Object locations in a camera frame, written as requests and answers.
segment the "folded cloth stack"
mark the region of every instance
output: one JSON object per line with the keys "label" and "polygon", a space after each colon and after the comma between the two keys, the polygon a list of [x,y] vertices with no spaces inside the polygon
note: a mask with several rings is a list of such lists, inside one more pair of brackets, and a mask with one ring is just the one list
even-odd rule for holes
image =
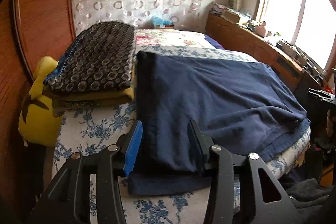
{"label": "folded cloth stack", "polygon": [[119,105],[134,99],[135,28],[102,22],[82,31],[44,80],[53,108]]}

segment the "blue floral pattern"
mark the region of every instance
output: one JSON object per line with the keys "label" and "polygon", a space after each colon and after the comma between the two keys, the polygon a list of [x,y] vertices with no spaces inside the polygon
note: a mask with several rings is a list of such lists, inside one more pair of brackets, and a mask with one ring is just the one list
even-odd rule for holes
{"label": "blue floral pattern", "polygon": [[[242,62],[257,62],[242,52],[196,47],[137,46],[160,55],[188,56],[198,58],[228,59]],[[121,134],[128,133],[136,118],[135,102],[117,107],[96,107],[66,111],[62,121],[53,158],[53,175],[73,152],[91,155],[115,144]],[[290,148],[267,163],[276,178],[289,171],[310,139],[310,128]],[[209,188],[193,193],[162,197],[133,197],[127,193],[127,179],[119,179],[120,193],[127,223],[186,224],[203,223]],[[97,223],[95,175],[91,175],[90,219]],[[239,177],[235,177],[234,208],[239,211]]]}

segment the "blue gripper pad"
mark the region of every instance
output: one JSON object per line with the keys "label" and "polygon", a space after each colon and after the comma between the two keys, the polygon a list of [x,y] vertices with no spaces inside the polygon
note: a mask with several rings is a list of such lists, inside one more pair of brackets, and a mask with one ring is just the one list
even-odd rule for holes
{"label": "blue gripper pad", "polygon": [[135,160],[137,158],[140,142],[142,139],[142,123],[137,121],[133,136],[125,153],[124,173],[128,177],[129,173],[133,170]]}

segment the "yellow plush toy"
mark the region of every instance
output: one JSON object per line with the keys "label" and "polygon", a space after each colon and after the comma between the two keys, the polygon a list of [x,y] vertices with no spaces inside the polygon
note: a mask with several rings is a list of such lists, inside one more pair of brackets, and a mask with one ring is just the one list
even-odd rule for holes
{"label": "yellow plush toy", "polygon": [[53,116],[52,100],[42,92],[43,80],[57,64],[50,56],[39,61],[33,74],[34,83],[22,103],[19,118],[19,132],[25,140],[51,147],[55,146],[63,116]]}

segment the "metal screw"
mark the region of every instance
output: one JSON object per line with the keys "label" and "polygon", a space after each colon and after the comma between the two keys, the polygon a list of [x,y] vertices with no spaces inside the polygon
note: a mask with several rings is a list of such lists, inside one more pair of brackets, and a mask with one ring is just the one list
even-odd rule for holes
{"label": "metal screw", "polygon": [[249,157],[252,160],[257,160],[259,158],[259,155],[257,153],[249,153]]}
{"label": "metal screw", "polygon": [[118,150],[118,145],[111,144],[111,145],[108,147],[108,150],[111,151],[111,152],[117,151],[117,150]]}
{"label": "metal screw", "polygon": [[211,146],[211,149],[212,151],[215,151],[215,152],[222,150],[222,148],[218,144],[214,144],[213,146]]}
{"label": "metal screw", "polygon": [[81,157],[81,154],[78,152],[71,154],[71,158],[73,160],[78,160],[80,157]]}

